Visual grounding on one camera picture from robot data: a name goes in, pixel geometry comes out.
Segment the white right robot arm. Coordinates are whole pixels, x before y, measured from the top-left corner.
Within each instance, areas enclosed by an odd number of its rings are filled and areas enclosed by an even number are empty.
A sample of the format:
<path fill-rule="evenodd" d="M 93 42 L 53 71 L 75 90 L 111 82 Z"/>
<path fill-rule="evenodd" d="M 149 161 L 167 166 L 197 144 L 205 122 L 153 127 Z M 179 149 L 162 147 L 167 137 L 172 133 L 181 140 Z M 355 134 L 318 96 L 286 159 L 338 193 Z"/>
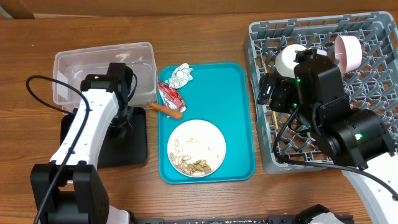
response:
<path fill-rule="evenodd" d="M 293 77 L 266 73 L 257 103 L 289 118 L 277 134 L 276 159 L 301 166 L 341 170 L 373 223 L 397 223 L 396 142 L 374 111 L 352 108 L 338 66 L 315 49 L 298 51 Z M 296 161 L 277 151 L 288 126 L 298 120 L 331 164 Z"/>

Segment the white tissue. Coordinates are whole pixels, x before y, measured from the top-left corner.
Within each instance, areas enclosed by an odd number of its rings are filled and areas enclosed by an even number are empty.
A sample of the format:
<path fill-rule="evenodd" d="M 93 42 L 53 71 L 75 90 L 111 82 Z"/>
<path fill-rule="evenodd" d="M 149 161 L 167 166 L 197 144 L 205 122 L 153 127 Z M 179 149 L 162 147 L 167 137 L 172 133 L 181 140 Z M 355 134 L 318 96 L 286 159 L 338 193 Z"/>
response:
<path fill-rule="evenodd" d="M 193 80 L 191 75 L 192 71 L 193 68 L 191 68 L 189 64 L 183 63 L 173 71 L 172 76 L 167 79 L 165 83 L 173 89 L 179 89 Z"/>

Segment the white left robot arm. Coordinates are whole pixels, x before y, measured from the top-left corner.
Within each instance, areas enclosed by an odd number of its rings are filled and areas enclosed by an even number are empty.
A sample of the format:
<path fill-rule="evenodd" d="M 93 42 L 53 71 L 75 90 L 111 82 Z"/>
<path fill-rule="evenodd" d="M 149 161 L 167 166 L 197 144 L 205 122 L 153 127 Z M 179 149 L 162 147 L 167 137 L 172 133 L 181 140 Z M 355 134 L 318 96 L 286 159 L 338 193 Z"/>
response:
<path fill-rule="evenodd" d="M 127 126 L 135 79 L 125 63 L 111 63 L 106 74 L 87 75 L 79 89 L 71 87 L 81 101 L 67 135 L 50 161 L 30 173 L 35 223 L 134 223 L 132 212 L 110 205 L 97 166 L 109 126 Z"/>

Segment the wooden chopstick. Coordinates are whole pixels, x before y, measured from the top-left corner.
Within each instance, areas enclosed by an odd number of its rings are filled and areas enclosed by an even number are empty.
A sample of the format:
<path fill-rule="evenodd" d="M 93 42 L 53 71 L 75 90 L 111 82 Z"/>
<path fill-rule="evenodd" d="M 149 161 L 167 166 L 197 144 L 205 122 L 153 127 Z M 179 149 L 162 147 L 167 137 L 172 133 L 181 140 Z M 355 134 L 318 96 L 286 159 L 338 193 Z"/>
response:
<path fill-rule="evenodd" d="M 264 71 L 265 71 L 265 73 L 267 73 L 267 67 L 266 66 L 264 66 Z M 272 111 L 272 120 L 273 120 L 273 125 L 275 126 L 275 130 L 278 130 L 279 129 L 279 125 L 278 125 L 278 122 L 277 122 L 277 116 L 276 116 L 275 111 Z"/>

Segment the white bowl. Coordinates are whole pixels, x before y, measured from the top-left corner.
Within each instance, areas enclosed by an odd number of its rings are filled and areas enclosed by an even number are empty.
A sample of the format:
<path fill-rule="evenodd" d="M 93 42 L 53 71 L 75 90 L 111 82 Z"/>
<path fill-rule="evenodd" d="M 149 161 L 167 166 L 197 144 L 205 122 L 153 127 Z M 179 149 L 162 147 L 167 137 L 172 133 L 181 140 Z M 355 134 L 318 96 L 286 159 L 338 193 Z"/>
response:
<path fill-rule="evenodd" d="M 296 56 L 299 52 L 309 50 L 309 55 L 304 55 L 307 61 L 302 63 L 296 62 Z M 275 67 L 277 72 L 284 77 L 286 80 L 296 80 L 294 68 L 299 65 L 300 72 L 304 68 L 313 68 L 320 65 L 322 62 L 328 61 L 327 52 L 325 50 L 320 50 L 317 48 L 306 48 L 303 45 L 292 44 L 288 45 L 284 50 L 282 50 L 275 60 Z"/>

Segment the pink bowl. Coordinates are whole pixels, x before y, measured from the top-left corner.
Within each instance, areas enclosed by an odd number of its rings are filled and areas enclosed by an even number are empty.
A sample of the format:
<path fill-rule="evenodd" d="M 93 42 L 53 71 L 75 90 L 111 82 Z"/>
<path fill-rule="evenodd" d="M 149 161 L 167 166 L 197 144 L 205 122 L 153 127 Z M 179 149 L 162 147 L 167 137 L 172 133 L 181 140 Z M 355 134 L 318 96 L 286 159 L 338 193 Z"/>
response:
<path fill-rule="evenodd" d="M 359 39 L 353 35 L 339 35 L 335 39 L 335 59 L 342 74 L 356 70 L 362 61 Z"/>

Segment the red foil snack wrapper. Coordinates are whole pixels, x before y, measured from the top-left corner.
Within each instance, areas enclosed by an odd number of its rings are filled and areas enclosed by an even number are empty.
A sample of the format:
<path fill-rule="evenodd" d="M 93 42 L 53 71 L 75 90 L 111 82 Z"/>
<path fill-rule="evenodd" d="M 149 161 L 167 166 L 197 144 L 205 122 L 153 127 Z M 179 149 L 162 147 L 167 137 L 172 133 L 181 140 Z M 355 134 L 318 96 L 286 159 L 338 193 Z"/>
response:
<path fill-rule="evenodd" d="M 169 87 L 167 84 L 161 81 L 158 81 L 157 84 L 163 104 L 166 107 L 177 110 L 181 113 L 183 113 L 187 109 L 183 98 L 177 90 Z"/>

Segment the orange carrot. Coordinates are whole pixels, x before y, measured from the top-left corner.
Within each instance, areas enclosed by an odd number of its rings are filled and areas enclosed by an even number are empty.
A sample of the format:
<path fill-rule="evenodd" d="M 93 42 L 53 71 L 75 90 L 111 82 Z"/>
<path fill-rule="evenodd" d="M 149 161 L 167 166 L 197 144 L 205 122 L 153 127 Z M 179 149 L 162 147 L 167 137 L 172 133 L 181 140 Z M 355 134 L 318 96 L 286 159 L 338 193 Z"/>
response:
<path fill-rule="evenodd" d="M 147 104 L 151 108 L 153 108 L 157 111 L 160 111 L 160 112 L 166 114 L 167 116 L 172 117 L 173 119 L 182 119 L 182 117 L 183 117 L 183 114 L 178 110 L 173 110 L 164 105 L 160 105 L 160 104 L 154 103 L 154 102 L 148 102 Z"/>

